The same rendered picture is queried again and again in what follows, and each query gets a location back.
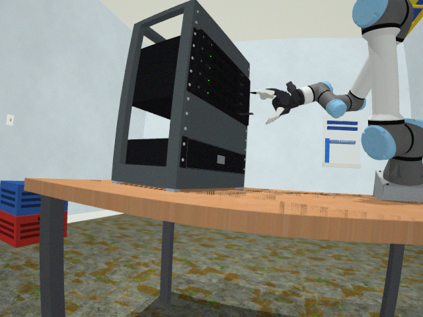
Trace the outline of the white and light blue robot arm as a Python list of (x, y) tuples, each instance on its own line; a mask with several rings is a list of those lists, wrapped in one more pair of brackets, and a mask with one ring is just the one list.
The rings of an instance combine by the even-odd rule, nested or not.
[(423, 120), (399, 113), (397, 45), (413, 17), (409, 0), (357, 0), (352, 18), (362, 29), (369, 55), (349, 93), (335, 95), (327, 81), (299, 88), (303, 105), (317, 101), (333, 118), (364, 109), (371, 90), (372, 115), (362, 133), (362, 147), (375, 160), (389, 159), (383, 178), (403, 186), (423, 184)]

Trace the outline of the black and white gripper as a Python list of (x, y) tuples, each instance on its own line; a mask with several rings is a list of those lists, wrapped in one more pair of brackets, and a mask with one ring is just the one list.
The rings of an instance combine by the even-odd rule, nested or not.
[[(290, 95), (288, 92), (283, 90), (278, 90), (276, 88), (266, 88), (262, 90), (255, 90), (251, 91), (252, 94), (259, 94), (260, 99), (266, 100), (267, 98), (274, 98), (272, 100), (272, 105), (276, 111), (275, 114), (269, 120), (266, 122), (266, 125), (271, 123), (272, 121), (278, 119), (281, 115), (288, 114), (291, 110), (290, 108), (296, 108), (300, 105), (303, 105), (305, 103), (305, 97), (300, 89), (296, 89), (300, 100), (295, 102), (292, 95)], [(291, 107), (291, 104), (293, 105)]]

